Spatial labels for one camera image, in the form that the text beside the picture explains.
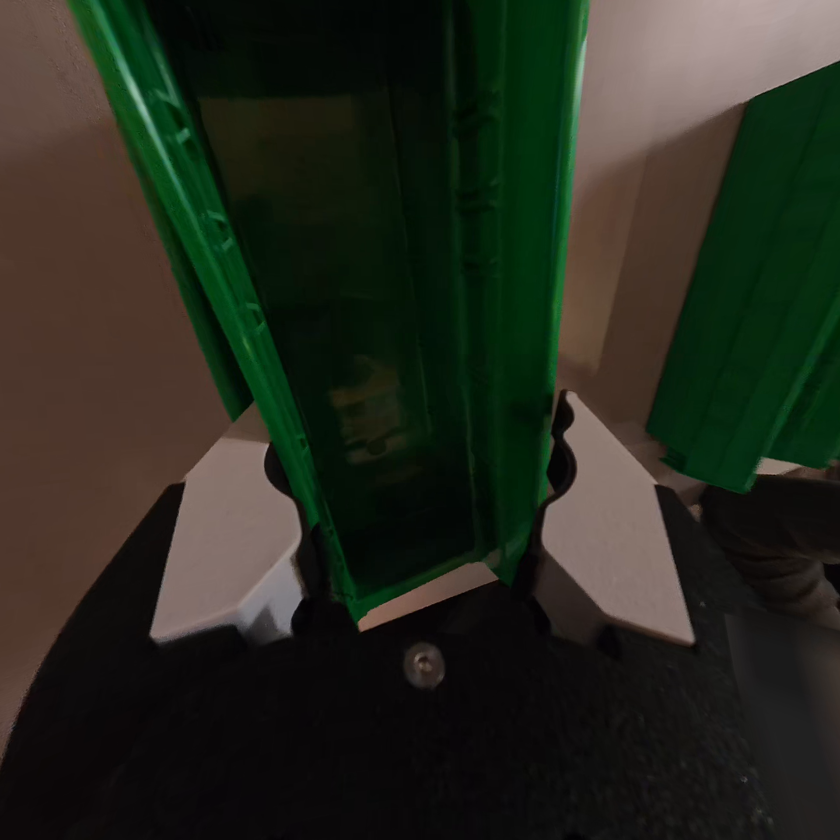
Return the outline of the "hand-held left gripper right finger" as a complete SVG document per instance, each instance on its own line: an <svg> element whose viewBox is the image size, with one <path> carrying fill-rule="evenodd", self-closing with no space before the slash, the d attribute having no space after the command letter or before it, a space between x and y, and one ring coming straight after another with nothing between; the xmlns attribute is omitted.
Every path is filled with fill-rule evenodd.
<svg viewBox="0 0 840 840"><path fill-rule="evenodd" d="M522 580L549 632L594 645L613 627L693 647L662 487L574 392L560 394L551 437L552 494Z"/></svg>

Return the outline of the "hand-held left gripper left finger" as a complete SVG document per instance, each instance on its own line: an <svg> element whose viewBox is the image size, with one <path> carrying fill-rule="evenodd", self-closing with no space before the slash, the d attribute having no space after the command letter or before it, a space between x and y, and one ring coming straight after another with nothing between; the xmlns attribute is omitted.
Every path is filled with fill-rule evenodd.
<svg viewBox="0 0 840 840"><path fill-rule="evenodd" d="M185 476L150 638L225 628L251 644L291 637L307 596L305 517L252 403Z"/></svg>

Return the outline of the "green plastic bin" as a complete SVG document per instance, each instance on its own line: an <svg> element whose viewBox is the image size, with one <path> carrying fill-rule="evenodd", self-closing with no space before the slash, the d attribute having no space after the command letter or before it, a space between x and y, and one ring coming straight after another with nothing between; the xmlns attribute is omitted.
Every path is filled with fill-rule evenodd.
<svg viewBox="0 0 840 840"><path fill-rule="evenodd" d="M217 389L360 622L548 499L588 2L67 3Z"/></svg>
<svg viewBox="0 0 840 840"><path fill-rule="evenodd" d="M839 64L759 95L647 420L664 463L748 491L763 459L839 451Z"/></svg>

